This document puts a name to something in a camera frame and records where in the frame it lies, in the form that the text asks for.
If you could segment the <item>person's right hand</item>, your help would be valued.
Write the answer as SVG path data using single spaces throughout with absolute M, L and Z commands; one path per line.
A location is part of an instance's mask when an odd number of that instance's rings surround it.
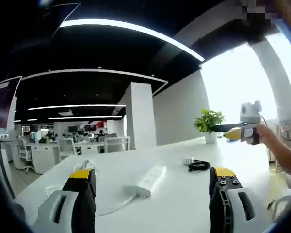
M 260 137 L 260 141 L 263 144 L 268 145 L 276 140 L 276 135 L 268 126 L 264 124 L 259 124 L 257 125 L 256 129 Z

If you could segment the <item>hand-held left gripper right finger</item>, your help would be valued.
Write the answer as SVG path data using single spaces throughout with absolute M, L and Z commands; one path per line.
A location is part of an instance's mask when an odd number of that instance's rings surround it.
M 211 167 L 209 176 L 209 211 L 211 233 L 232 233 L 234 216 L 228 190 L 242 188 L 234 172 L 227 168 Z

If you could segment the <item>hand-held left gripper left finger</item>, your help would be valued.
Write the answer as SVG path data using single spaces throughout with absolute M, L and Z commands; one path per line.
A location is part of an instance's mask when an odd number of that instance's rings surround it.
M 38 208 L 39 233 L 94 233 L 96 218 L 94 169 L 73 172 L 61 190 Z

